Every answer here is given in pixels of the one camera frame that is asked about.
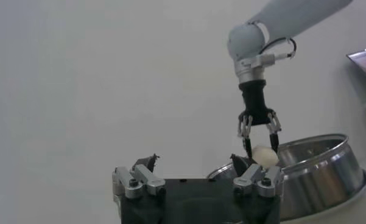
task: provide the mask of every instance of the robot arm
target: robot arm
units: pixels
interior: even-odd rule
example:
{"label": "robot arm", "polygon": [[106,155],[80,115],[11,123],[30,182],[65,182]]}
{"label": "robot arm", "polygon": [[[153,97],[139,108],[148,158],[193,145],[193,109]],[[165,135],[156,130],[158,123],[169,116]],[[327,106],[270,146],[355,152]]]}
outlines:
{"label": "robot arm", "polygon": [[[266,85],[264,68],[275,61],[291,58],[296,51],[292,39],[299,33],[347,6],[352,0],[272,0],[246,23],[229,33],[227,48],[234,61],[246,109],[239,116],[238,133],[243,137],[248,157],[252,157],[250,129],[265,124],[270,131],[270,142],[277,151],[278,131],[281,126],[275,111],[266,107],[263,89]],[[268,31],[266,44],[262,24]],[[262,54],[264,50],[285,40],[291,40],[294,51],[289,54]]]}

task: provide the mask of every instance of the gray wall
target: gray wall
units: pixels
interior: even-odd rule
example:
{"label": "gray wall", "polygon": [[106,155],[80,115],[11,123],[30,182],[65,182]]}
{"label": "gray wall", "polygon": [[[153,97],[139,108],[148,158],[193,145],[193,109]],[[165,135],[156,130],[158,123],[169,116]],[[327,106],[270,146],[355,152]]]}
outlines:
{"label": "gray wall", "polygon": [[[267,1],[0,0],[0,224],[117,223],[115,166],[157,153],[159,176],[202,177],[242,155],[225,42]],[[345,58],[366,47],[366,0],[296,39],[266,72],[280,141],[341,132],[366,158]]]}

